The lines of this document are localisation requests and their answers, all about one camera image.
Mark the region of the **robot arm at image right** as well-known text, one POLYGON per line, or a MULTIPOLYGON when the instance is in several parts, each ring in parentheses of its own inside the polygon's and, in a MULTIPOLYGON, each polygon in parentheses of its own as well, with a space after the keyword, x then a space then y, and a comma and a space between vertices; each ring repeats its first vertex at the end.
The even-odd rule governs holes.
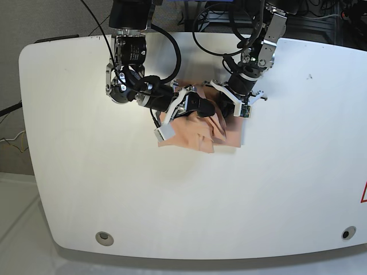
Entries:
POLYGON ((255 91, 253 88, 264 72, 274 65, 275 50, 279 38, 285 32, 287 13, 267 1, 260 1, 258 12, 250 18, 252 33, 245 38, 239 33, 234 19, 235 11, 240 8, 234 3, 225 6, 232 32, 239 39, 238 51, 215 53, 201 46, 196 38, 198 18, 193 21, 192 36, 205 53, 221 57, 223 67, 230 74, 226 82, 211 80, 209 83, 219 92, 217 105, 222 115, 248 118, 257 100, 268 100, 264 91, 255 91))

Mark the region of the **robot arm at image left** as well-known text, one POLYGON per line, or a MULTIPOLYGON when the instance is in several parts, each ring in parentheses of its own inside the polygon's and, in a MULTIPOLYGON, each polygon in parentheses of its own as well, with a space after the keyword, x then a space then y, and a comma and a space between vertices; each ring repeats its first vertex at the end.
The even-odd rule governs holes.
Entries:
POLYGON ((112 4, 109 26, 118 30, 118 35, 109 46, 110 73, 115 77, 107 81, 106 92, 118 104, 137 101, 150 112, 163 112, 169 120, 187 116, 193 112, 199 117, 215 115, 214 105, 194 91, 193 86, 186 86, 186 93, 177 106, 173 105, 179 94, 175 91, 175 78, 182 64, 180 48, 171 34, 152 24, 154 10, 162 1, 114 1, 112 4), (166 78, 145 74, 144 62, 147 56, 146 36, 142 33, 147 28, 165 36, 172 44, 175 53, 175 67, 166 78))

